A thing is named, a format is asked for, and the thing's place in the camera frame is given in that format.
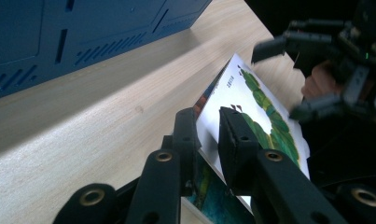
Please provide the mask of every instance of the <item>blue metal panel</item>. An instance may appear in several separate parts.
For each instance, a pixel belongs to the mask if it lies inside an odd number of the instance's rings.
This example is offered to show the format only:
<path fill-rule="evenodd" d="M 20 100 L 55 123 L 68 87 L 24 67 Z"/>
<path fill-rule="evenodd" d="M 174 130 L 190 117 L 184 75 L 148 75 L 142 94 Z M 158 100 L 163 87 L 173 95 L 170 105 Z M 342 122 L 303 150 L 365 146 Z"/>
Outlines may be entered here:
<path fill-rule="evenodd" d="M 0 98 L 189 28 L 211 0 L 0 0 Z"/>

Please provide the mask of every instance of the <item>screw hole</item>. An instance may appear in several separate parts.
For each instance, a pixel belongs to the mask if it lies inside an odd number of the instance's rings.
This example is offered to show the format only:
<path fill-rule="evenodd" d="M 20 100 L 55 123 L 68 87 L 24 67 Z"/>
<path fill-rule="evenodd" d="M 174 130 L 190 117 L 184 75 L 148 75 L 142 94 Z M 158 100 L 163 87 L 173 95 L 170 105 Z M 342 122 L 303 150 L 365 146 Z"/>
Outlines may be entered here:
<path fill-rule="evenodd" d="M 171 153 L 161 152 L 161 153 L 158 153 L 158 155 L 156 155 L 156 160 L 157 161 L 169 161 L 172 157 L 173 155 Z"/>
<path fill-rule="evenodd" d="M 283 156 L 273 151 L 267 151 L 265 152 L 265 155 L 270 161 L 281 161 L 283 159 Z"/>
<path fill-rule="evenodd" d="M 88 189 L 80 196 L 79 202 L 83 206 L 92 206 L 102 201 L 104 196 L 102 189 Z"/>
<path fill-rule="evenodd" d="M 352 189 L 351 193 L 361 203 L 376 207 L 376 195 L 365 189 Z"/>

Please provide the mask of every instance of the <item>wooden table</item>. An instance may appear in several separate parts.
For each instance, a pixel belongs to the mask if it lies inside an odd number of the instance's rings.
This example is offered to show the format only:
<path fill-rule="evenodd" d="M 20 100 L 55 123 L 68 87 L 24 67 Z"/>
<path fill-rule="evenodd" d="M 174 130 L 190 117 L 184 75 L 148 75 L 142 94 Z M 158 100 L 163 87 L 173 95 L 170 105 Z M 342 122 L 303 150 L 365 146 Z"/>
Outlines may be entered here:
<path fill-rule="evenodd" d="M 189 30 L 0 99 L 0 223 L 50 223 L 77 189 L 135 179 L 175 113 L 267 38 L 243 0 L 214 0 Z M 292 65 L 254 66 L 287 108 L 304 81 Z M 184 208 L 182 222 L 198 221 Z"/>

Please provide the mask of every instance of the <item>black plastic part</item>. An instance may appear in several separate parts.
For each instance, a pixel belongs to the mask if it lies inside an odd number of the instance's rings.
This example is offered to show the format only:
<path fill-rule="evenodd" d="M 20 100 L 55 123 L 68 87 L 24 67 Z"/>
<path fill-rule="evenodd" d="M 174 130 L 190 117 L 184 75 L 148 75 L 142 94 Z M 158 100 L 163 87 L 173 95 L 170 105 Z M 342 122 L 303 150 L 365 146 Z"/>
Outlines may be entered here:
<path fill-rule="evenodd" d="M 152 152 L 132 197 L 127 224 L 179 223 L 180 160 L 169 149 Z"/>
<path fill-rule="evenodd" d="M 304 100 L 301 105 L 292 109 L 289 117 L 301 122 L 323 119 L 331 115 L 343 113 L 342 99 L 338 94 L 328 94 L 312 100 Z"/>
<path fill-rule="evenodd" d="M 253 177 L 254 180 L 258 181 L 257 174 Z M 264 192 L 265 189 L 259 183 L 254 184 L 251 195 L 251 210 L 255 221 L 259 224 L 279 223 L 279 218 L 275 215 L 276 212 L 272 202 Z"/>
<path fill-rule="evenodd" d="M 376 0 L 359 1 L 353 20 L 364 38 L 376 43 Z"/>
<path fill-rule="evenodd" d="M 332 43 L 331 35 L 287 31 L 284 36 L 287 39 L 285 51 L 299 54 L 294 68 L 300 69 L 305 76 L 311 74 L 313 67 L 319 63 L 317 59 L 324 58 L 327 46 Z"/>
<path fill-rule="evenodd" d="M 116 192 L 105 184 L 91 184 L 74 193 L 56 216 L 55 224 L 113 223 Z"/>
<path fill-rule="evenodd" d="M 359 95 L 362 92 L 368 75 L 369 69 L 362 65 L 357 66 L 351 74 L 350 80 L 342 93 L 343 101 L 347 105 L 354 106 L 358 102 Z"/>
<path fill-rule="evenodd" d="M 173 149 L 173 136 L 172 135 L 163 136 L 163 141 L 161 142 L 161 148 Z"/>
<path fill-rule="evenodd" d="M 270 57 L 285 53 L 286 39 L 277 36 L 271 41 L 261 42 L 255 45 L 251 63 L 257 63 Z"/>
<path fill-rule="evenodd" d="M 302 31 L 304 33 L 317 33 L 337 35 L 340 30 L 350 27 L 350 21 L 330 21 L 308 19 L 307 21 L 292 21 L 289 23 L 289 31 Z"/>
<path fill-rule="evenodd" d="M 260 150 L 255 171 L 279 223 L 347 223 L 285 153 Z"/>
<path fill-rule="evenodd" d="M 201 146 L 193 108 L 176 113 L 172 146 L 181 158 L 181 196 L 191 196 L 197 172 L 195 170 L 197 150 Z"/>
<path fill-rule="evenodd" d="M 130 203 L 132 202 L 132 196 L 135 193 L 139 177 L 134 179 L 132 182 L 123 186 L 116 191 L 116 206 L 117 214 L 115 215 L 116 219 L 114 223 L 124 223 L 126 221 L 127 215 L 129 214 Z"/>
<path fill-rule="evenodd" d="M 337 83 L 346 83 L 357 67 L 356 62 L 350 56 L 335 46 L 327 47 L 327 59 L 334 64 L 332 76 Z"/>
<path fill-rule="evenodd" d="M 236 195 L 251 195 L 253 160 L 261 146 L 243 116 L 236 110 L 220 108 L 218 152 L 223 176 Z"/>
<path fill-rule="evenodd" d="M 342 185 L 335 204 L 349 223 L 376 224 L 376 189 L 361 184 Z"/>

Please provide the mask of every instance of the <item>green illustration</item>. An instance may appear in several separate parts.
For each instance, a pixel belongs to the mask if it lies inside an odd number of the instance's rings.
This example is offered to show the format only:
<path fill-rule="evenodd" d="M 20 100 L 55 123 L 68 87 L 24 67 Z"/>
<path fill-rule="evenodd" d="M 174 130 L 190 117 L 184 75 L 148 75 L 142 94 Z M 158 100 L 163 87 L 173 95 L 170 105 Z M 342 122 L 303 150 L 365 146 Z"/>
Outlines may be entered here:
<path fill-rule="evenodd" d="M 272 101 L 262 91 L 259 83 L 255 80 L 253 75 L 244 71 L 240 66 L 239 68 L 240 75 L 244 77 L 246 86 L 251 90 L 256 102 L 266 112 L 272 123 L 271 133 L 265 133 L 258 123 L 253 121 L 247 114 L 242 113 L 244 119 L 263 148 L 281 150 L 299 166 L 299 153 L 296 149 L 292 135 L 290 134 L 289 127 L 272 105 Z"/>

